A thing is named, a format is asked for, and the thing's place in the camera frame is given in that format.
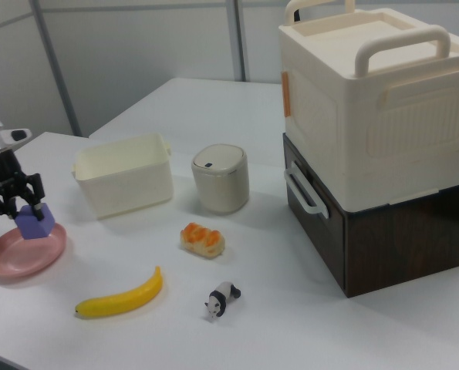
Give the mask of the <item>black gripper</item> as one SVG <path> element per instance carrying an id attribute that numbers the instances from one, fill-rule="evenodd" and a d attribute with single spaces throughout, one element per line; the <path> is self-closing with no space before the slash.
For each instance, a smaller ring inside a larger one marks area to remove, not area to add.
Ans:
<path id="1" fill-rule="evenodd" d="M 45 218 L 42 211 L 42 199 L 45 191 L 39 173 L 21 174 L 22 168 L 11 149 L 0 151 L 0 185 L 5 185 L 19 177 L 19 196 L 31 206 L 33 215 L 38 221 Z M 16 218 L 15 195 L 11 190 L 0 187 L 0 215 Z"/>

